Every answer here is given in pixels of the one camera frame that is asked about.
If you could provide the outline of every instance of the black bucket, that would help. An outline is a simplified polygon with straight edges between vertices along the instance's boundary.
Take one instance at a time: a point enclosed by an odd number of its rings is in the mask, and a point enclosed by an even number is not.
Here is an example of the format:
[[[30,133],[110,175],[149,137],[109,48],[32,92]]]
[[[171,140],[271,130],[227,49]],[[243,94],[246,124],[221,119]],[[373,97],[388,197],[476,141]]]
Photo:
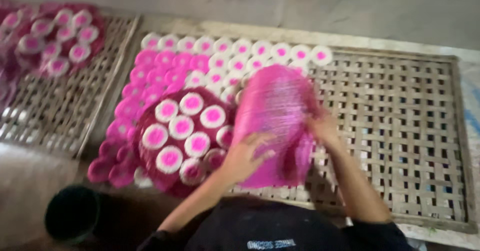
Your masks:
[[[93,236],[99,224],[105,195],[80,185],[58,192],[48,204],[45,227],[50,236],[66,244],[78,244]]]

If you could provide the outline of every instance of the hand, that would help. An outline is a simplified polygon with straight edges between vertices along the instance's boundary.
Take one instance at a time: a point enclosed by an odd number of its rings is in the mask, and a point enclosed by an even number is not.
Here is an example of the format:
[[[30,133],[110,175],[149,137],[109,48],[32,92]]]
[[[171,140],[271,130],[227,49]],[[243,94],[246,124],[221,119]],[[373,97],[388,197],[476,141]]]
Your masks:
[[[315,119],[308,115],[305,122],[317,143],[323,144],[326,148],[342,145],[337,132],[337,120],[332,115],[324,113]]]
[[[274,137],[265,133],[253,133],[244,137],[240,143],[230,148],[218,173],[229,185],[246,180],[266,159],[275,155],[273,150],[268,150],[254,159],[255,150]]]

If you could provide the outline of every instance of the black shirt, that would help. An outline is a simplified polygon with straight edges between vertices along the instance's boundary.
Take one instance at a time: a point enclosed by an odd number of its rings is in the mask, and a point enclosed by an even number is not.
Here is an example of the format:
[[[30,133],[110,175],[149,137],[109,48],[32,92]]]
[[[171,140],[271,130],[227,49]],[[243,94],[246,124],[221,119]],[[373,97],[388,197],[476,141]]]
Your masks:
[[[412,250],[394,223],[353,223],[339,229],[317,211],[235,198],[221,201],[176,234],[153,233],[137,250]]]

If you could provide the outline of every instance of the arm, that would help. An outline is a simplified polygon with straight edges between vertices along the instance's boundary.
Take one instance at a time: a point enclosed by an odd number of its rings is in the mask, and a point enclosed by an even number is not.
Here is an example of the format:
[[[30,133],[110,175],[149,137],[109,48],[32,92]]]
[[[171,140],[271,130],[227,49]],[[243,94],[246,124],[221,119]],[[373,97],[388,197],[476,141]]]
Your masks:
[[[273,151],[267,151],[253,159],[255,150],[271,138],[271,135],[254,133],[231,147],[222,166],[173,210],[158,230],[177,232],[198,214],[215,206],[229,188],[247,179],[265,159],[273,156]]]
[[[307,118],[309,130],[317,143],[322,143],[333,159],[333,169],[345,202],[346,214],[365,222],[388,222],[390,211],[355,160],[347,152],[345,143],[337,134],[336,120],[325,115],[319,119]]]

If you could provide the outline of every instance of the person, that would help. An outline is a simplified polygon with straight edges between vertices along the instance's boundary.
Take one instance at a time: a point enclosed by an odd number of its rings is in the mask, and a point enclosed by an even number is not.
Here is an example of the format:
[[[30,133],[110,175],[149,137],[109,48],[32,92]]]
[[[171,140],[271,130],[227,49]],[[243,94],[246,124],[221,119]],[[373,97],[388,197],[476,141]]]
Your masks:
[[[368,182],[337,133],[336,120],[306,117],[333,168],[353,225],[339,229],[315,210],[280,202],[237,197],[222,199],[274,152],[254,159],[269,134],[250,134],[228,151],[222,166],[165,218],[137,250],[413,250],[390,211]]]

